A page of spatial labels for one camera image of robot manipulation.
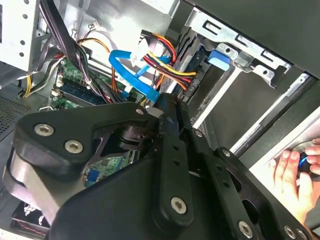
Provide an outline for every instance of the yellow wire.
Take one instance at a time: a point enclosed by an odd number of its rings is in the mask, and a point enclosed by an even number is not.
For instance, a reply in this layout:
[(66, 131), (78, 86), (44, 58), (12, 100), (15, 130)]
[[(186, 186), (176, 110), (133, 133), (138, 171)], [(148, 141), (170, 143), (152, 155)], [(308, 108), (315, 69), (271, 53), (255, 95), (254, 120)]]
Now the yellow wire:
[(149, 52), (149, 55), (155, 59), (162, 67), (166, 68), (167, 70), (169, 70), (170, 72), (180, 75), (180, 76), (194, 76), (197, 75), (197, 73), (195, 71), (193, 72), (181, 72), (181, 71), (176, 71), (174, 70), (172, 67), (168, 66), (167, 64), (165, 64), (163, 61), (161, 61), (159, 58), (157, 58), (152, 52)]
[(29, 88), (28, 88), (28, 94), (27, 95), (29, 95), (29, 93), (31, 92), (31, 87), (32, 87), (31, 76), (28, 76), (28, 86), (29, 86)]
[(25, 93), (23, 95), (24, 98), (26, 98), (28, 96), (28, 94), (30, 93), (30, 91), (31, 91), (31, 85), (32, 85), (31, 82), (32, 82), (31, 81), (31, 77), (28, 75), (26, 77), (26, 88), (25, 88)]
[(102, 47), (104, 47), (104, 49), (107, 51), (108, 54), (110, 53), (109, 48), (101, 40), (99, 40), (97, 38), (85, 38), (85, 39), (80, 40), (79, 44), (82, 45), (85, 42), (90, 42), (90, 41), (93, 41), (93, 42), (100, 44)]
[(158, 71), (159, 73), (161, 73), (162, 75), (166, 76), (167, 78), (170, 78), (171, 80), (175, 81), (177, 84), (179, 84), (183, 90), (187, 90), (187, 87), (180, 81), (178, 81), (177, 79), (175, 79), (174, 77), (164, 73), (163, 71)]
[[(99, 39), (97, 38), (93, 38), (93, 37), (90, 37), (90, 38), (85, 38), (85, 39), (81, 39), (80, 41), (78, 41), (78, 43), (80, 45), (84, 44), (85, 42), (90, 42), (90, 41), (93, 41), (93, 42), (96, 42), (98, 44), (100, 44), (102, 47), (104, 47), (104, 49), (106, 50), (106, 52), (109, 54), (110, 53), (110, 50), (109, 48)], [(116, 83), (116, 72), (115, 72), (115, 69), (112, 67), (111, 68), (112, 70), (112, 89), (117, 93), (118, 92), (118, 88), (117, 88), (117, 83)]]

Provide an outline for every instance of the finger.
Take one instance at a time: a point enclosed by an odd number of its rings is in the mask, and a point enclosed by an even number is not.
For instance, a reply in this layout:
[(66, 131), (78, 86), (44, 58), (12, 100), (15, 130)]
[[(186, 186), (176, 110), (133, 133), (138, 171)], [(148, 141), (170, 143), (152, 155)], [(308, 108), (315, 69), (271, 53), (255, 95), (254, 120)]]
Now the finger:
[(310, 171), (320, 175), (320, 165), (311, 165), (310, 166)]
[(272, 159), (268, 164), (268, 179), (270, 179), (269, 187), (274, 188), (275, 187), (275, 172), (276, 172), (277, 162), (276, 160)]
[(305, 153), (311, 156), (320, 155), (320, 146), (316, 145), (316, 146), (307, 147), (305, 149)]
[(274, 173), (274, 188), (280, 192), (283, 191), (282, 178), (284, 176), (284, 173), (288, 164), (289, 156), (290, 156), (290, 151), (284, 151), (282, 153), (282, 156), (279, 159), (278, 166), (276, 167), (276, 170)]
[(300, 173), (300, 187), (299, 187), (299, 202), (302, 207), (307, 211), (314, 207), (313, 200), (313, 183), (309, 174), (302, 172)]
[(306, 160), (310, 164), (319, 164), (320, 165), (320, 155), (318, 155), (318, 156), (308, 156), (306, 158)]
[(297, 195), (297, 173), (299, 165), (300, 153), (294, 151), (288, 158), (288, 163), (284, 170), (282, 178), (282, 189), (285, 194)]
[(313, 139), (312, 143), (320, 145), (320, 138)]

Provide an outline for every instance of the ventilation grille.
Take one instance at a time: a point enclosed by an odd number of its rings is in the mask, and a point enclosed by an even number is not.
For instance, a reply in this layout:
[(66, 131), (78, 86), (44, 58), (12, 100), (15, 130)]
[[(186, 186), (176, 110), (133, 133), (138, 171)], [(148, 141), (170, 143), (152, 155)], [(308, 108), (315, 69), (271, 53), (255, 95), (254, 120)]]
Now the ventilation grille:
[(27, 106), (0, 96), (0, 141), (14, 129), (17, 120), (29, 110)]

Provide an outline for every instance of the wire bundle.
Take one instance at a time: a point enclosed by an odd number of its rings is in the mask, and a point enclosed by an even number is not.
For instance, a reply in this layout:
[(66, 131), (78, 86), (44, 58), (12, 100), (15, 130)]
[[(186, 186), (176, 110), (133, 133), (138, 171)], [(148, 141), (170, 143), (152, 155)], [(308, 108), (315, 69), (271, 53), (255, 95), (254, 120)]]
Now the wire bundle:
[(158, 89), (163, 82), (164, 78), (167, 77), (181, 86), (183, 90), (187, 90), (188, 85), (192, 82), (193, 78), (197, 74), (196, 72), (180, 72), (172, 68), (172, 65), (177, 60), (177, 53), (169, 40), (155, 33), (144, 31), (142, 35), (146, 38), (156, 38), (160, 41), (163, 46), (168, 50), (172, 56), (171, 63), (169, 65), (162, 62), (152, 52), (149, 52), (143, 57), (143, 60), (156, 71), (161, 73), (158, 81), (155, 83), (155, 88)]
[(72, 37), (69, 36), (68, 30), (53, 2), (53, 0), (41, 0), (40, 11), (46, 21), (48, 28), (54, 37), (56, 43), (60, 46), (62, 55), (56, 56), (56, 58), (63, 58), (64, 56), (82, 72), (86, 84), (90, 89), (98, 96), (102, 97), (106, 103), (121, 103), (123, 99), (117, 96), (118, 88), (115, 83), (115, 71), (112, 71), (112, 88), (110, 88), (105, 82), (92, 79), (89, 64), (86, 55), (86, 51), (81, 44), (87, 41), (94, 41), (101, 44), (109, 53), (108, 47), (103, 44), (102, 41), (96, 38), (82, 39), (79, 42), (75, 42)]

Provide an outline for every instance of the orange wire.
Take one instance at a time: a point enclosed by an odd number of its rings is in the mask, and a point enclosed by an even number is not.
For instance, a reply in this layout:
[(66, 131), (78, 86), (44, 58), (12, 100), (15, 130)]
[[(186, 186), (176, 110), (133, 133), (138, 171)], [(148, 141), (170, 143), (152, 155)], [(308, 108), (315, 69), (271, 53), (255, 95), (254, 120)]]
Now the orange wire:
[(174, 46), (172, 45), (172, 43), (171, 43), (168, 39), (166, 39), (164, 36), (161, 36), (161, 35), (156, 34), (156, 33), (154, 33), (153, 35), (157, 36), (158, 38), (163, 39), (167, 44), (170, 45), (170, 47), (172, 47), (173, 49), (175, 49)]
[(161, 78), (159, 79), (158, 84), (156, 85), (156, 89), (158, 89), (160, 87), (160, 85), (162, 84), (162, 81), (164, 80), (165, 75), (162, 75)]
[(161, 72), (162, 75), (166, 76), (167, 78), (170, 78), (171, 80), (175, 81), (177, 84), (179, 84), (183, 90), (187, 90), (187, 87), (180, 81), (177, 81), (176, 79), (172, 78), (171, 76), (167, 75), (166, 73), (164, 72)]
[[(99, 39), (97, 39), (97, 38), (89, 37), (89, 38), (80, 39), (80, 40), (78, 41), (78, 43), (79, 43), (80, 45), (82, 45), (83, 43), (89, 42), (89, 41), (94, 41), (94, 42), (100, 44), (101, 46), (104, 47), (104, 49), (106, 50), (106, 52), (107, 52), (108, 54), (110, 53), (109, 48), (108, 48), (101, 40), (99, 40)], [(116, 93), (118, 93), (119, 90), (118, 90), (117, 83), (116, 83), (116, 71), (115, 71), (114, 67), (111, 67), (111, 72), (112, 72), (112, 75), (111, 75), (111, 86), (112, 86), (112, 89), (113, 89)]]

